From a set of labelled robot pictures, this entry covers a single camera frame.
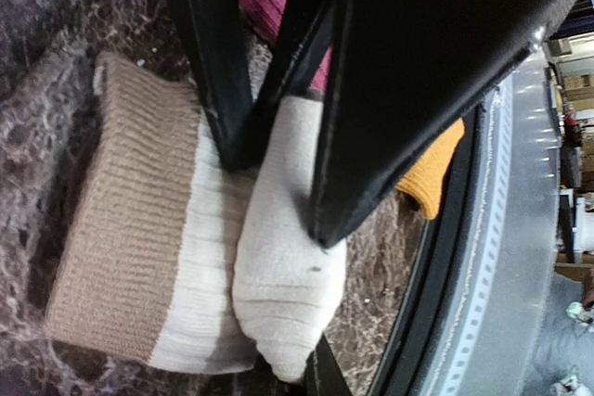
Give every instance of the white socks pile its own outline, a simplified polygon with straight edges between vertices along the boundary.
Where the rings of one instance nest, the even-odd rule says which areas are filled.
[[[243,332],[285,382],[306,361],[338,308],[346,242],[322,250],[303,218],[314,177],[322,103],[283,99],[239,239],[233,307]]]

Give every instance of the tan ribbed cuff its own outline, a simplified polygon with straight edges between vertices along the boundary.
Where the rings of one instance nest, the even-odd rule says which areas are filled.
[[[102,135],[46,316],[52,339],[171,371],[252,367],[230,285],[253,178],[218,165],[189,84],[97,60]]]
[[[423,216],[428,220],[434,220],[439,214],[444,177],[463,136],[464,122],[457,120],[433,141],[396,185],[396,189],[420,204]]]

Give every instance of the marble floor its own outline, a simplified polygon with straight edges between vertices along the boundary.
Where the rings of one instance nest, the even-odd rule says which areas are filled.
[[[163,0],[0,0],[0,396],[250,395],[242,375],[150,369],[47,339],[44,310],[67,230],[83,141],[97,132],[95,55],[110,49],[160,76],[189,75]],[[246,30],[252,89],[270,50]],[[394,192],[349,238],[345,299],[327,335],[355,395],[365,394],[403,297],[422,228]]]

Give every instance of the white sock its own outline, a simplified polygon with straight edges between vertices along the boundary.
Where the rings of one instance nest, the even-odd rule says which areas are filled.
[[[223,171],[188,84],[102,53],[95,87],[100,143],[87,155],[45,332],[169,371],[251,369],[257,351],[231,286],[256,172]]]
[[[338,308],[346,242],[323,250],[303,218],[322,104],[287,97],[278,111],[239,239],[233,306],[277,377],[296,382]]]

